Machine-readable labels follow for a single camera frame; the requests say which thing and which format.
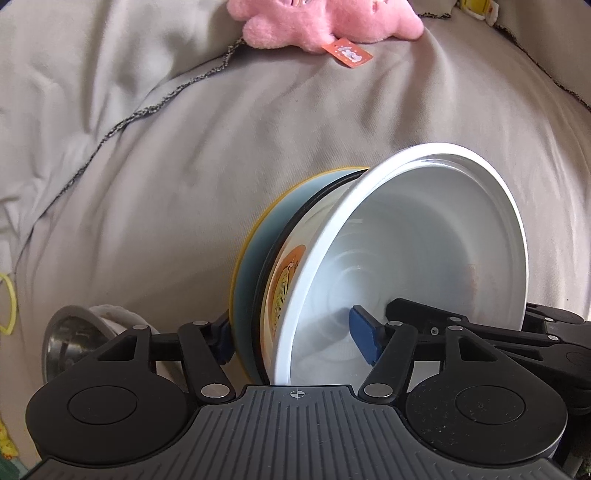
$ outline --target stainless steel bowl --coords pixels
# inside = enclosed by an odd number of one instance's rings
[[[115,336],[102,319],[88,309],[72,305],[58,310],[43,338],[43,381],[51,381]]]

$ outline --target white bowl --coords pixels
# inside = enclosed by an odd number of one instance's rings
[[[306,251],[277,320],[273,384],[351,384],[371,367],[348,328],[362,305],[378,319],[397,297],[520,329],[528,284],[521,218],[499,174],[451,144],[407,148],[367,171],[284,251]]]

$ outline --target pink plush toy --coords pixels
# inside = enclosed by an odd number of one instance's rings
[[[407,0],[228,0],[228,11],[246,21],[243,36],[255,48],[297,45],[321,53],[346,37],[373,43],[388,37],[416,40],[423,22]]]

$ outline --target circular black pad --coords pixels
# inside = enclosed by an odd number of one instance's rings
[[[445,369],[417,385],[405,408],[426,443],[472,465],[548,456],[567,421],[550,386],[467,329],[446,332]]]
[[[150,330],[128,330],[33,395],[27,427],[42,457],[119,465],[164,448],[184,427],[185,394],[150,369]]]
[[[129,417],[138,406],[138,397],[126,388],[101,385],[72,397],[68,410],[82,423],[109,425]]]
[[[475,422],[503,425],[518,419],[525,410],[525,403],[518,394],[507,388],[478,385],[458,393],[456,407]]]

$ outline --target product tag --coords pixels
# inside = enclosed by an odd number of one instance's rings
[[[341,38],[328,45],[322,45],[322,48],[352,69],[369,62],[374,57],[346,38]]]

